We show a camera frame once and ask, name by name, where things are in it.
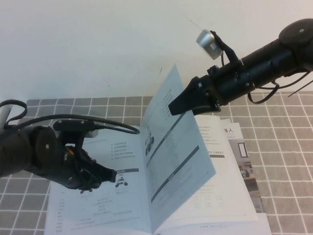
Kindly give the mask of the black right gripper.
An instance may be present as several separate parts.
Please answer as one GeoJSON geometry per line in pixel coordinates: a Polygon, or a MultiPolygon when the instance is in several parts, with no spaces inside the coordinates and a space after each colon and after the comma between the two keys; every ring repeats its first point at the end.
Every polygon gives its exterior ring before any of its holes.
{"type": "Polygon", "coordinates": [[[212,66],[207,72],[209,77],[192,78],[186,87],[188,92],[182,92],[168,105],[173,116],[188,111],[192,111],[195,116],[218,113],[221,106],[254,90],[252,76],[242,61],[230,62],[220,68],[212,66]]]}

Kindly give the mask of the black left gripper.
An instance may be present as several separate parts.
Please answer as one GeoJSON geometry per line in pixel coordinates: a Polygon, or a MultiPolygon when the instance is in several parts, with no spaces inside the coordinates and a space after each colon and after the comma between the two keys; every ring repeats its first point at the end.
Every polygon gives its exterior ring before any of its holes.
{"type": "Polygon", "coordinates": [[[115,182],[115,170],[98,164],[97,171],[95,164],[85,150],[66,146],[61,161],[53,167],[49,179],[82,192],[99,188],[101,182],[115,182]]]}

